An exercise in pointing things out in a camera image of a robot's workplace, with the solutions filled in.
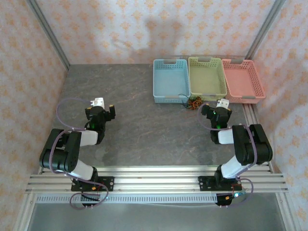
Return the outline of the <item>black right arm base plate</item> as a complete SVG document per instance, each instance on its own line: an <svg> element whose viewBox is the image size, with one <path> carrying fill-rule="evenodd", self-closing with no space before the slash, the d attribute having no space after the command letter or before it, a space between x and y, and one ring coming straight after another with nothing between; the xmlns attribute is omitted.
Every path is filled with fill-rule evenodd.
<svg viewBox="0 0 308 231"><path fill-rule="evenodd" d="M200 191L241 191L242 185L235 179L218 178L215 176L199 176Z"/></svg>

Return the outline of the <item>grey metal panel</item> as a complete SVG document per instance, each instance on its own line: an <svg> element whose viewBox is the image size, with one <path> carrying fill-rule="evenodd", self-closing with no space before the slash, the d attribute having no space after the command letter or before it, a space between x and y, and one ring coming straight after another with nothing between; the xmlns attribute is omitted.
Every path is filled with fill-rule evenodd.
<svg viewBox="0 0 308 231"><path fill-rule="evenodd" d="M37 204L28 231L286 231L276 204L254 198L235 208L104 204L75 211Z"/></svg>

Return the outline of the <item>green perforated plastic basket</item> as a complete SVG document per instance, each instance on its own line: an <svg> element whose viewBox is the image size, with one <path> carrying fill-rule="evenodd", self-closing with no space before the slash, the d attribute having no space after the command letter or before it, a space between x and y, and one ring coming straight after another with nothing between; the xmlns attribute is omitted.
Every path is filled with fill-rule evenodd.
<svg viewBox="0 0 308 231"><path fill-rule="evenodd" d="M191 96L203 101L216 101L227 95L227 84L223 63L220 58L188 58Z"/></svg>

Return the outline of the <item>aluminium frame post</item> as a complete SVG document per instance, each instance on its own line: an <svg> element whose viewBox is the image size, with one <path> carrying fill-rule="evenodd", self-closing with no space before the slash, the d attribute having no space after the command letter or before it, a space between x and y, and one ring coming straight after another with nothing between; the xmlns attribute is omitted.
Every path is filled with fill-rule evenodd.
<svg viewBox="0 0 308 231"><path fill-rule="evenodd" d="M47 18L45 17L42 9L40 8L37 0L26 0L28 6L32 10L34 16L37 18L41 28L43 29L45 35L49 39L51 45L53 46L54 50L56 51L58 57L60 58L60 61L68 71L70 68L70 62L61 46L59 43L56 35L54 34Z"/></svg>
<svg viewBox="0 0 308 231"><path fill-rule="evenodd" d="M258 31L252 45L250 46L245 59L252 60L255 56L258 48L260 47L263 39L265 38L267 32L271 28L272 24L274 23L278 13L280 12L281 8L283 7L286 0L275 0L267 17L265 18L260 30Z"/></svg>

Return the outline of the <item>aluminium mounting rail frame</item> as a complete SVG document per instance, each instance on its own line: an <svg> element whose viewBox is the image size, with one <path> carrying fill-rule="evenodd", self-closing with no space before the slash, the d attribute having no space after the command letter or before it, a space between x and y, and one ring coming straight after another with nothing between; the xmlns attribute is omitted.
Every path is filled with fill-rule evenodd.
<svg viewBox="0 0 308 231"><path fill-rule="evenodd" d="M98 167L100 176L113 176L113 193L199 193L199 176L214 175L216 166L150 166L150 167ZM247 192L287 193L288 187L281 173L269 173L262 169L241 175ZM43 169L30 176L27 193L70 193L71 180L62 174Z"/></svg>

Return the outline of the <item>pink perforated plastic basket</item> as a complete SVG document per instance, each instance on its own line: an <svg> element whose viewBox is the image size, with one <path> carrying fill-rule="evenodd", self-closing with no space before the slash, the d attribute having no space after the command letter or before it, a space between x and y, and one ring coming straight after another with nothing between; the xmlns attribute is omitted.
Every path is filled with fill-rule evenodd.
<svg viewBox="0 0 308 231"><path fill-rule="evenodd" d="M222 59L227 84L226 99L231 103L256 104L266 98L252 60Z"/></svg>

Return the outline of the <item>aluminium table side rail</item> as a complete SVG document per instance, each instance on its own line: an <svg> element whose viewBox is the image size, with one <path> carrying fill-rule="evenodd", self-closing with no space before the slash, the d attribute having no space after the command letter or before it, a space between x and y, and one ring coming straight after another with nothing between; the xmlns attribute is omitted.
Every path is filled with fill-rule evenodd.
<svg viewBox="0 0 308 231"><path fill-rule="evenodd" d="M247 125L259 124L257 110L254 104L243 104L243 112ZM274 173L271 161L264 162L263 164L258 165L258 167L256 165L252 167L253 170L257 170L259 168L262 169L262 171L268 171L271 174Z"/></svg>

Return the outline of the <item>blue perforated plastic basket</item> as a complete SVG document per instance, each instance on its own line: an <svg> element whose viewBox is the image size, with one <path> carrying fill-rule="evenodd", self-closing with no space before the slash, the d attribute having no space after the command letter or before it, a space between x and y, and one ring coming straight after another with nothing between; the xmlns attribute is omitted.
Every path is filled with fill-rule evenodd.
<svg viewBox="0 0 308 231"><path fill-rule="evenodd" d="M187 61L185 59L155 59L153 61L154 102L186 104L190 96Z"/></svg>

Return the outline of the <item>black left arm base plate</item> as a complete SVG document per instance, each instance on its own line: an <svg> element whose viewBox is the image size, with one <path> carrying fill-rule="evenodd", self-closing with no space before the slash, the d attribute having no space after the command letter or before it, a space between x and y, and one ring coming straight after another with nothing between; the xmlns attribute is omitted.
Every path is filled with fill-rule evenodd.
<svg viewBox="0 0 308 231"><path fill-rule="evenodd" d="M98 176L91 179L91 181L103 184L108 191L112 192L115 178L112 176ZM73 192L105 192L106 189L101 185L89 184L80 180L72 180L71 191Z"/></svg>

